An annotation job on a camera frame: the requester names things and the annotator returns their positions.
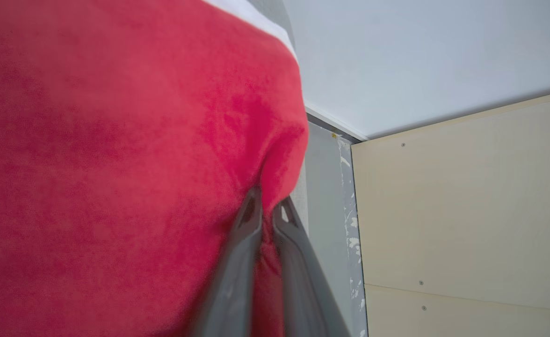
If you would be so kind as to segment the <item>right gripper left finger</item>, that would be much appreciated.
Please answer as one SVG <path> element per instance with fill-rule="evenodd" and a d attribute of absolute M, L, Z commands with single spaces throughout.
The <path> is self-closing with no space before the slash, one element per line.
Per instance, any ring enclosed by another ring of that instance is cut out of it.
<path fill-rule="evenodd" d="M 239 209 L 190 337 L 248 337 L 251 333 L 254 264 L 262 240 L 259 186 Z"/>

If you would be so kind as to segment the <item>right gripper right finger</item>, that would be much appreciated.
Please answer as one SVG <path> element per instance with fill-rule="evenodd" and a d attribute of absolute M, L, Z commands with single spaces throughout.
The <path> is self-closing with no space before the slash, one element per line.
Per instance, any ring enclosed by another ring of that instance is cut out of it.
<path fill-rule="evenodd" d="M 276 205 L 272 222 L 282 266 L 284 335 L 349 337 L 347 325 L 290 197 Z"/>

